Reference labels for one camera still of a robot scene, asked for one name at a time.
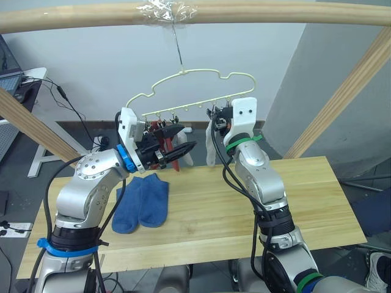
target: green ring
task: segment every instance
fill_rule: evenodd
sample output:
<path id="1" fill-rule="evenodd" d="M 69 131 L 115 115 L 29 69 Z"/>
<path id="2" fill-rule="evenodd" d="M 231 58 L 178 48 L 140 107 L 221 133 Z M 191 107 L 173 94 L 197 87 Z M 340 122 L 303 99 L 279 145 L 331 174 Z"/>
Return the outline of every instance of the green ring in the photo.
<path id="1" fill-rule="evenodd" d="M 225 151 L 228 152 L 230 149 L 236 147 L 237 145 L 241 144 L 242 142 L 248 142 L 249 140 L 253 140 L 254 142 L 262 139 L 262 135 L 260 134 L 259 136 L 254 136 L 253 138 L 250 137 L 245 137 L 243 139 L 239 139 L 236 142 L 230 143 L 225 147 Z"/>
<path id="2" fill-rule="evenodd" d="M 310 273 L 309 275 L 305 276 L 298 284 L 298 290 L 297 293 L 302 293 L 302 290 L 306 284 L 308 284 L 310 281 L 312 281 L 315 278 L 323 277 L 321 273 L 315 272 Z"/>

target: wooden tabletop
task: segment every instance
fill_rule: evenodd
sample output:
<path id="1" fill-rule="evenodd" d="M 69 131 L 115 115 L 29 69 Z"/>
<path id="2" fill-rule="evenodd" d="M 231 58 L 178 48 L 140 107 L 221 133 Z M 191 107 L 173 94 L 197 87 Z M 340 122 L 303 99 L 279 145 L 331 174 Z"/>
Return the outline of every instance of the wooden tabletop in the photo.
<path id="1" fill-rule="evenodd" d="M 281 175 L 296 225 L 311 250 L 366 242 L 352 209 L 325 157 L 272 161 Z M 102 272 L 174 266 L 250 256 L 254 215 L 248 199 L 224 182 L 222 167 L 158 170 L 168 181 L 169 214 L 159 228 L 139 226 L 117 234 L 108 226 L 101 246 Z M 56 178 L 49 191 L 52 215 L 56 197 L 70 178 Z M 112 209 L 111 192 L 105 216 Z M 46 236 L 41 206 L 24 252 L 18 278 L 29 278 L 39 253 L 37 239 Z M 257 254 L 262 247 L 258 243 Z"/>

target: white wall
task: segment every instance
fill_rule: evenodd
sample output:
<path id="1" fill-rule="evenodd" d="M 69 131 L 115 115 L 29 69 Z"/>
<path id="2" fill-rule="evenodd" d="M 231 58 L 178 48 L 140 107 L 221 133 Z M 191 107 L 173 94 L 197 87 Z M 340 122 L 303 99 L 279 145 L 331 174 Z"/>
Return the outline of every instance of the white wall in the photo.
<path id="1" fill-rule="evenodd" d="M 108 0 L 2 0 L 0 10 L 93 2 Z M 177 35 L 185 68 L 216 68 L 224 75 L 231 71 L 253 74 L 258 81 L 253 94 L 258 98 L 258 119 L 265 120 L 304 26 L 194 24 L 177 29 Z M 4 38 L 24 69 L 47 67 L 48 76 L 63 87 L 88 120 L 113 120 L 129 98 L 149 93 L 154 82 L 180 69 L 171 30 L 161 27 L 88 27 L 7 34 Z M 141 114 L 249 87 L 250 82 L 242 77 L 228 82 L 212 74 L 194 73 L 162 85 L 157 96 L 141 98 L 132 107 Z M 74 113 L 57 107 L 46 89 L 38 100 L 55 120 L 77 120 Z M 177 115 L 183 121 L 207 120 L 205 107 L 180 110 Z"/>

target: wooden pole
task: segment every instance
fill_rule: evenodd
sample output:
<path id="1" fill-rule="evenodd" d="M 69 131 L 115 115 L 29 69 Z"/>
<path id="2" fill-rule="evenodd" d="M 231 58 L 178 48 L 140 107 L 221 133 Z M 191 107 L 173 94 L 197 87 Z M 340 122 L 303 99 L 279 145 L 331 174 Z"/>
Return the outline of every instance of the wooden pole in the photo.
<path id="1" fill-rule="evenodd" d="M 370 82 L 390 57 L 391 27 L 385 27 L 284 158 L 300 157 Z"/>
<path id="2" fill-rule="evenodd" d="M 149 2 L 47 7 L 0 13 L 0 34 L 69 27 L 156 23 Z M 173 15 L 178 5 L 172 7 Z M 391 7 L 332 2 L 185 1 L 182 23 L 346 23 L 391 26 Z"/>
<path id="3" fill-rule="evenodd" d="M 0 88 L 0 115 L 64 162 L 80 156 L 2 88 Z"/>

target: white plastic hanger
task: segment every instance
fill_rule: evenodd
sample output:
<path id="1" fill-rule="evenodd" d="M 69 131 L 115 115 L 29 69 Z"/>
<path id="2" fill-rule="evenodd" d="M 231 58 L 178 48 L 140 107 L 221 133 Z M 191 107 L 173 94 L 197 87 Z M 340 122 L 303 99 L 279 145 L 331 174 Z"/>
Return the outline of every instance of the white plastic hanger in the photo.
<path id="1" fill-rule="evenodd" d="M 176 78 L 178 76 L 184 76 L 188 73 L 192 73 L 192 72 L 215 72 L 217 73 L 219 79 L 229 79 L 231 76 L 233 75 L 242 75 L 242 76 L 247 76 L 248 78 L 251 78 L 254 85 L 253 87 L 250 89 L 250 90 L 245 90 L 243 92 L 238 92 L 238 93 L 232 93 L 230 95 L 225 95 L 225 96 L 219 96 L 217 98 L 213 98 L 213 99 L 205 99 L 203 101 L 198 101 L 198 102 L 195 102 L 195 103 L 190 103 L 190 104 L 185 104 L 185 105 L 181 105 L 181 106 L 177 106 L 177 107 L 172 107 L 172 108 L 167 108 L 167 109 L 162 109 L 162 110 L 158 110 L 158 111 L 154 111 L 154 112 L 149 112 L 149 113 L 144 113 L 144 114 L 141 114 L 145 119 L 147 118 L 147 116 L 149 115 L 153 115 L 155 114 L 156 116 L 160 117 L 161 113 L 163 112 L 170 112 L 171 114 L 174 114 L 175 110 L 178 110 L 178 109 L 185 109 L 185 111 L 189 110 L 188 108 L 191 107 L 191 106 L 199 106 L 199 107 L 202 107 L 202 104 L 205 104 L 205 103 L 209 103 L 209 102 L 212 102 L 214 103 L 215 101 L 219 100 L 219 99 L 227 99 L 227 100 L 230 100 L 231 98 L 233 98 L 234 96 L 241 96 L 241 95 L 245 95 L 247 93 L 251 93 L 254 91 L 255 89 L 255 86 L 257 85 L 257 82 L 255 80 L 255 78 L 249 74 L 249 73 L 244 73 L 244 72 L 231 72 L 230 74 L 228 74 L 227 76 L 221 76 L 221 73 L 219 70 L 216 70 L 216 69 L 210 69 L 210 68 L 205 68 L 205 69 L 189 69 L 189 70 L 181 70 L 179 71 L 179 73 L 177 74 L 173 74 L 171 76 L 168 76 L 166 78 L 163 78 L 161 80 L 159 80 L 158 82 L 154 83 L 151 87 L 152 89 L 152 92 L 150 94 L 145 94 L 145 93 L 139 93 L 138 95 L 132 97 L 127 103 L 126 103 L 126 107 L 129 107 L 130 103 L 133 102 L 135 99 L 141 97 L 141 96 L 144 96 L 146 98 L 150 98 L 151 96 L 154 96 L 156 94 L 156 91 L 155 91 L 155 87 L 160 85 L 161 83 L 165 82 L 165 81 L 168 81 L 169 79 L 173 79 L 173 78 Z"/>

